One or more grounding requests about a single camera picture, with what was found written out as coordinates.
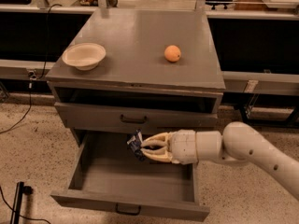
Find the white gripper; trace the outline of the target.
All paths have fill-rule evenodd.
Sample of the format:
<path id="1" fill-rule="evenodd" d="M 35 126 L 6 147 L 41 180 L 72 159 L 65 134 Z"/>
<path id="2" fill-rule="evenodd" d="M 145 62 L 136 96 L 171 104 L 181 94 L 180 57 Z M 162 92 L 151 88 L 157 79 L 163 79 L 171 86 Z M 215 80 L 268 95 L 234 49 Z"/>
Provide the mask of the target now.
<path id="1" fill-rule="evenodd" d="M 166 147 L 170 143 L 170 152 Z M 141 144 L 142 147 L 162 147 L 151 150 L 142 148 L 142 153 L 149 159 L 174 164 L 197 163 L 196 135 L 192 130 L 179 130 L 174 133 L 155 134 Z"/>

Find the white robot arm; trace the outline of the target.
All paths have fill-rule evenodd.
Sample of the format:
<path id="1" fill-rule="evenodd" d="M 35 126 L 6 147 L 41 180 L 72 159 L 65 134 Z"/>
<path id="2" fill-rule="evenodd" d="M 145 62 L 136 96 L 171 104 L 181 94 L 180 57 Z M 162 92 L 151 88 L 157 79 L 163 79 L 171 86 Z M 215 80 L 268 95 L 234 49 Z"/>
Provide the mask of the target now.
<path id="1" fill-rule="evenodd" d="M 299 200 L 299 162 L 243 122 L 232 122 L 221 133 L 193 130 L 158 133 L 142 142 L 141 152 L 151 160 L 174 164 L 212 161 L 240 165 L 250 162 Z"/>

